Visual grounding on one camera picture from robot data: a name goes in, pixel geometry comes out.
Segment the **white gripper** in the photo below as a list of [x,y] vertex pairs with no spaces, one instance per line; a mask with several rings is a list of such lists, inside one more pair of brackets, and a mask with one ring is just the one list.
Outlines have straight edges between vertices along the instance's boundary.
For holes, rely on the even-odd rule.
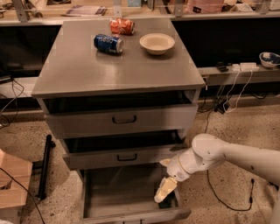
[[183,182],[190,178],[190,174],[186,172],[179,161],[179,155],[160,160],[159,163],[167,167],[168,178],[163,178],[154,196],[157,203],[161,203],[176,187],[179,182]]

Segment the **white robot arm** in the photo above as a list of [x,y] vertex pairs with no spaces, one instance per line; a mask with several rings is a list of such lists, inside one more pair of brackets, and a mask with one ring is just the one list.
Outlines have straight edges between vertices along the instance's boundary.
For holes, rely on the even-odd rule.
[[248,172],[280,186],[280,151],[227,143],[216,136],[199,134],[192,146],[172,158],[160,161],[168,178],[163,178],[154,200],[162,202],[178,182],[189,179],[195,172],[209,170],[228,161]]

